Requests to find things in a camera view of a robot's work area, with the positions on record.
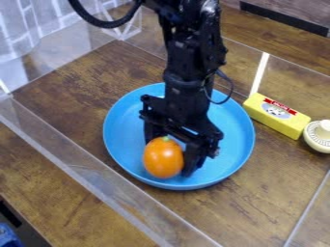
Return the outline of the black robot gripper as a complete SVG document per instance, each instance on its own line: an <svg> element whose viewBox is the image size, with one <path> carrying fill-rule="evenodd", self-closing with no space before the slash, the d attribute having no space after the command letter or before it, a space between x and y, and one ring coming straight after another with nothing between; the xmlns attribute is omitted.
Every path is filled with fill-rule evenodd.
<svg viewBox="0 0 330 247"><path fill-rule="evenodd" d="M144 121L144 140L149 143L167 134L184 144L181 176L189 177L206 159L219 154L223 132L207 116L212 86L175 88L164 85L164 97L143 95L139 117Z"/></svg>

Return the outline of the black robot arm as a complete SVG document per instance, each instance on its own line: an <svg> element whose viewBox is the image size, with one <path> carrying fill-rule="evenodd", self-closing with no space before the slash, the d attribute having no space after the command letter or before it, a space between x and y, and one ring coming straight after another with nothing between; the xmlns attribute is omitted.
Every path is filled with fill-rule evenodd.
<svg viewBox="0 0 330 247"><path fill-rule="evenodd" d="M159 16L167 62L164 96L144 95L144 139L171 135L185 144L181 175L219 152L223 132L207 116L214 75L226 64L218 0L144 0Z"/></svg>

